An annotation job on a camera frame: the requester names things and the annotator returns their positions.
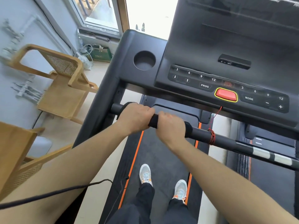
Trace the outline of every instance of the forearm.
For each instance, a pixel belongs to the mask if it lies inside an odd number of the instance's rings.
[[[211,203],[230,224],[298,223],[257,186],[186,140],[173,145],[171,150],[188,167]]]
[[[14,190],[2,203],[40,195],[74,185],[89,184],[100,168],[127,136],[117,123],[93,136],[79,146],[54,159],[47,167]],[[0,219],[15,223],[54,223],[82,190],[73,190],[57,196],[0,211]]]

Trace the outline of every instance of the emergency stop button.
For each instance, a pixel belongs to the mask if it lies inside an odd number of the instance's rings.
[[[238,96],[237,93],[232,90],[227,90],[223,88],[218,88],[216,90],[215,96],[226,101],[237,102]]]

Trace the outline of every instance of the person's left hand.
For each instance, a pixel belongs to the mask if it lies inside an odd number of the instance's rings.
[[[148,129],[154,113],[154,108],[131,103],[122,111],[116,123],[126,135],[130,135]]]

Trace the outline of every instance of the yellow outline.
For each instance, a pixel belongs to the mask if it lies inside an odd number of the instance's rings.
[[[236,96],[237,96],[237,100],[236,100],[236,101],[230,101],[230,100],[224,99],[224,98],[222,98],[222,97],[218,97],[218,96],[216,96],[217,90],[219,90],[219,89],[223,89],[223,90],[227,90],[227,91],[234,92],[234,93],[236,94]],[[233,90],[228,90],[228,89],[226,89],[226,88],[218,87],[218,88],[215,90],[214,95],[215,95],[215,97],[217,97],[217,98],[219,98],[219,99],[221,99],[221,100],[224,100],[224,101],[229,101],[229,102],[234,102],[234,103],[238,102],[238,94],[237,94],[235,91],[233,91]]]

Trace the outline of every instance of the red cord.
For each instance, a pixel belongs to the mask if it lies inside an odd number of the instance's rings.
[[[220,107],[218,112],[215,114],[215,116],[217,116],[217,114],[221,111],[221,109],[222,109],[222,106]],[[207,131],[211,131],[211,139],[210,139],[210,142],[209,142],[210,145],[213,145],[215,143],[215,140],[216,140],[215,132],[211,129],[211,123],[214,121],[215,116],[213,116],[213,118],[211,119],[209,129],[207,130]]]

